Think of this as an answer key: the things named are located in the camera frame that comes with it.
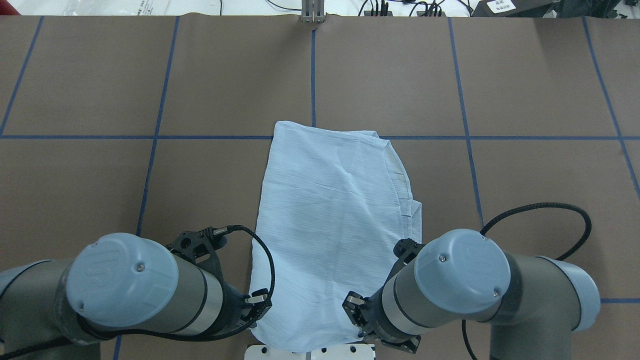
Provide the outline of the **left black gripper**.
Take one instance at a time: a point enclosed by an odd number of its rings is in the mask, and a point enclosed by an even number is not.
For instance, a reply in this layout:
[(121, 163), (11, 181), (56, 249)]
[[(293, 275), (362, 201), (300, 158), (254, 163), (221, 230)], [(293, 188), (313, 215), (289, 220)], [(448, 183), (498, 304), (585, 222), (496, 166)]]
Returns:
[[(245, 294), (225, 280), (217, 251), (226, 246), (226, 236), (236, 231), (250, 235), (265, 253), (269, 269), (267, 288)], [(201, 305), (193, 319), (173, 332), (174, 336), (234, 336), (255, 328), (272, 307), (274, 258), (265, 242), (250, 228), (224, 226), (183, 231), (167, 244), (167, 250), (197, 268), (205, 287)]]

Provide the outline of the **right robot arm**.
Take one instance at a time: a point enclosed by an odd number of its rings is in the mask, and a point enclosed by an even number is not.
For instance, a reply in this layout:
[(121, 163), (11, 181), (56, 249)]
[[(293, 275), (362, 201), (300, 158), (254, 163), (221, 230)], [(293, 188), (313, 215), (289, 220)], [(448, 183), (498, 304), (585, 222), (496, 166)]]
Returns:
[(491, 360), (570, 360), (572, 335), (601, 310), (582, 268), (504, 251), (468, 228), (426, 244), (399, 240), (397, 261), (370, 296), (350, 291), (342, 308), (358, 337), (414, 354), (423, 335), (454, 321), (490, 325)]

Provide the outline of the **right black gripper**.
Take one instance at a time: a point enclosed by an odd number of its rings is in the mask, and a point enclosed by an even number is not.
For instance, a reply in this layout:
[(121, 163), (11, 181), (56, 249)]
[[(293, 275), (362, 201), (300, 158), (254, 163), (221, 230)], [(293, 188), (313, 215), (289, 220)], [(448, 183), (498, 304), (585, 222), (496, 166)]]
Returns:
[(390, 314), (384, 310), (383, 291), (389, 285), (391, 292), (394, 292), (393, 277), (415, 259), (423, 246), (411, 238), (398, 240), (393, 247), (393, 254), (397, 260), (384, 284), (370, 296), (348, 292), (343, 300), (342, 309), (352, 325), (358, 328), (358, 338), (363, 341), (379, 340), (386, 347), (409, 354), (418, 351), (421, 335), (409, 334), (392, 324)]

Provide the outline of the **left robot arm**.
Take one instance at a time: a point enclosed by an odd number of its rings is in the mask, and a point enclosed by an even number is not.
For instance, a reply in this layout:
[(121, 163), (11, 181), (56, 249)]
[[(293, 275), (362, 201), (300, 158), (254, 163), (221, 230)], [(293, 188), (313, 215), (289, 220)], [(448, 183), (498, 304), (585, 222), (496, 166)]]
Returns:
[[(268, 261), (269, 286), (250, 294), (225, 280), (217, 255), (236, 231), (249, 234)], [(183, 231), (169, 244), (107, 234), (73, 259), (1, 272), (1, 358), (98, 360), (102, 342), (125, 335), (220, 341), (254, 328), (274, 290), (274, 258), (243, 225)]]

